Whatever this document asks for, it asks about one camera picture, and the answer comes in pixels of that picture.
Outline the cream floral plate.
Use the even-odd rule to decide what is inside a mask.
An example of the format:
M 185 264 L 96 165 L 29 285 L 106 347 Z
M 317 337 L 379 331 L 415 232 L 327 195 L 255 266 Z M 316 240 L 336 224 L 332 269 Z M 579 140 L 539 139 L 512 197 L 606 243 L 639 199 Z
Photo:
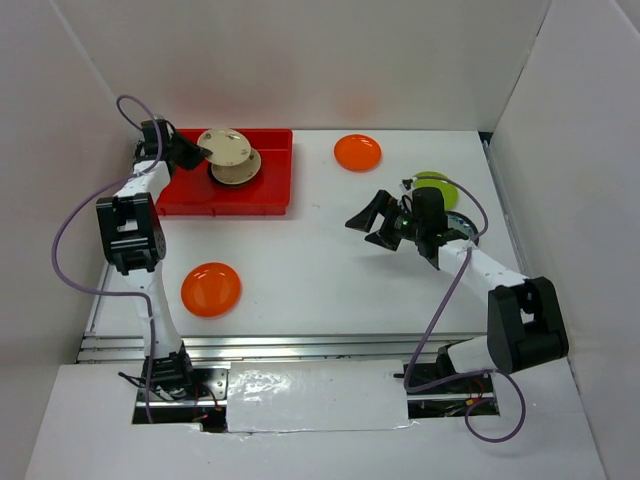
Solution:
M 240 186 L 250 182 L 259 173 L 262 160 L 259 152 L 251 150 L 249 157 L 233 166 L 218 166 L 211 164 L 209 167 L 210 177 L 226 186 Z
M 252 147 L 248 139 L 233 129 L 209 129 L 197 140 L 197 145 L 208 151 L 208 161 L 216 166 L 231 167 L 249 159 Z

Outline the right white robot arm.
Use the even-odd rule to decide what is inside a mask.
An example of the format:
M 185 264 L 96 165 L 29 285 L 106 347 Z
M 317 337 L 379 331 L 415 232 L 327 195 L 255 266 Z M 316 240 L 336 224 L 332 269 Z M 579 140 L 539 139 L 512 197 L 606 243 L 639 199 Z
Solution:
M 444 347 L 435 368 L 438 385 L 460 390 L 471 372 L 501 370 L 511 374 L 546 364 L 569 353 L 556 289 L 545 277 L 527 278 L 482 252 L 479 232 L 464 231 L 446 210 L 441 191 L 416 189 L 409 200 L 385 190 L 345 223 L 367 242 L 390 251 L 403 241 L 435 269 L 453 275 L 486 306 L 485 334 Z

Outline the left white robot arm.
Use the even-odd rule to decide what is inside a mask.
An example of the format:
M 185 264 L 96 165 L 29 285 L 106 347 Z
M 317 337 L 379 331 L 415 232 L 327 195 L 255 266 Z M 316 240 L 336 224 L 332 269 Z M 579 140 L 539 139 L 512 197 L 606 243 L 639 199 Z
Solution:
M 144 364 L 137 383 L 151 395 L 185 399 L 197 374 L 172 321 L 162 280 L 167 244 L 156 203 L 178 167 L 192 170 L 203 150 L 165 119 L 145 121 L 136 146 L 133 173 L 114 195 L 96 203 L 103 251 L 134 296 L 143 329 Z

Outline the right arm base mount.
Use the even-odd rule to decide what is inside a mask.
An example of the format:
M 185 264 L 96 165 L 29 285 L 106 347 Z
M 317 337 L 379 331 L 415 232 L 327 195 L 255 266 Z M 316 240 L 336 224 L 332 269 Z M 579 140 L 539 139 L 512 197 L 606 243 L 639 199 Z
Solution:
M 438 350 L 433 362 L 416 363 L 409 387 L 421 390 L 407 393 L 408 417 L 413 420 L 464 417 L 471 407 L 474 407 L 472 416 L 499 414 L 493 383 L 487 374 L 442 382 L 453 374 L 447 347 Z

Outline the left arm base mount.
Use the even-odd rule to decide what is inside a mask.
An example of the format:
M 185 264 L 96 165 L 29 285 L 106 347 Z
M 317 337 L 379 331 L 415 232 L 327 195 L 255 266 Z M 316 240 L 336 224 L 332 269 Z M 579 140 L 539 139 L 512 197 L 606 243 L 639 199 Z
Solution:
M 151 386 L 149 392 L 142 375 L 118 376 L 136 388 L 134 425 L 193 424 L 209 433 L 227 431 L 228 367 L 195 367 L 190 384 Z

